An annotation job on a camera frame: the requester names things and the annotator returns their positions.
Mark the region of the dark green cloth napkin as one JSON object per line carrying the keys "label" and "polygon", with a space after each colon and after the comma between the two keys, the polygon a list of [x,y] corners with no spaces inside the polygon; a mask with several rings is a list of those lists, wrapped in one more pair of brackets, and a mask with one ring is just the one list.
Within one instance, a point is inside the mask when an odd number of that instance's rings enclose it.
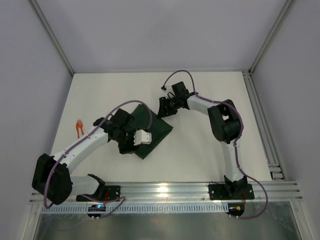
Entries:
{"label": "dark green cloth napkin", "polygon": [[[145,159],[173,129],[173,127],[166,123],[162,118],[158,118],[153,111],[151,113],[152,123],[151,127],[148,129],[148,132],[151,133],[151,143],[139,145],[134,152],[141,159]],[[133,116],[133,119],[129,123],[129,127],[132,129],[147,129],[150,115],[143,104],[139,104],[131,115]]]}

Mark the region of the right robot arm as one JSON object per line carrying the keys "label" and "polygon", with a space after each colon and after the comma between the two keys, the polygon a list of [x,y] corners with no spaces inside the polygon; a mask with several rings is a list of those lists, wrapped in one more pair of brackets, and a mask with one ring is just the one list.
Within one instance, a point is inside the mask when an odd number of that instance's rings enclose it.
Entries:
{"label": "right robot arm", "polygon": [[209,100],[195,91],[189,92],[182,81],[171,86],[164,85],[161,89],[166,96],[159,98],[158,118],[175,115],[180,108],[208,116],[212,134],[220,142],[224,156],[222,194],[227,199],[254,199],[252,186],[248,184],[248,178],[241,169],[237,141],[243,131],[243,123],[232,100]]}

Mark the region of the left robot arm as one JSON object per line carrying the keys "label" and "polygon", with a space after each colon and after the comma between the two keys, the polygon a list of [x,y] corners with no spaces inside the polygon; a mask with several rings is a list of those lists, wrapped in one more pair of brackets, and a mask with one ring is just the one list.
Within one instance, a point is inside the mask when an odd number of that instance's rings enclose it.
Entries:
{"label": "left robot arm", "polygon": [[101,201],[105,182],[94,174],[72,176],[89,155],[110,141],[118,144],[120,154],[132,154],[141,144],[142,133],[129,126],[133,116],[118,109],[111,119],[97,119],[89,133],[71,146],[54,154],[42,154],[36,162],[31,186],[43,195],[45,208],[60,205],[70,196]]}

